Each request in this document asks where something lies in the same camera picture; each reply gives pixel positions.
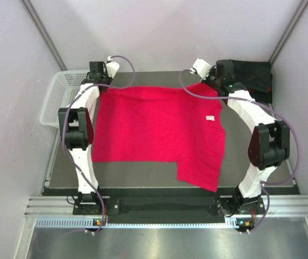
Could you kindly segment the pink t shirt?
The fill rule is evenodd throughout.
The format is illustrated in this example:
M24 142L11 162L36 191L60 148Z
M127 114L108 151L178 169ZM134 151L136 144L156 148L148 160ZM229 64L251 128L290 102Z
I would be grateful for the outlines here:
M176 162L178 180L215 192L226 145L216 96L203 83L102 93L93 162Z

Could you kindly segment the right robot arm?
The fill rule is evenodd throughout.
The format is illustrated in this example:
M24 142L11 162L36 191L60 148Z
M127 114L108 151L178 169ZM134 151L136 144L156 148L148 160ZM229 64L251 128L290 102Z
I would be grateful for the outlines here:
M247 213L255 207L262 184L290 155L290 129L261 108L272 97L272 73L269 62L245 62L224 59L210 65L204 60L193 66L202 82L232 109L251 132L248 147L249 168L235 188L230 201L218 209L227 217Z

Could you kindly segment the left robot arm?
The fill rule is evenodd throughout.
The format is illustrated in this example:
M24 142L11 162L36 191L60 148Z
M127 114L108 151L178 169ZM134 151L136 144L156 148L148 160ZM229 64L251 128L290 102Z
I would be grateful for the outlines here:
M106 66L104 62L90 62L90 71L81 82L78 93L67 107L58 110L63 152L74 165L78 179L75 215L106 216L92 162L92 120L96 102L100 90L106 90L113 79Z

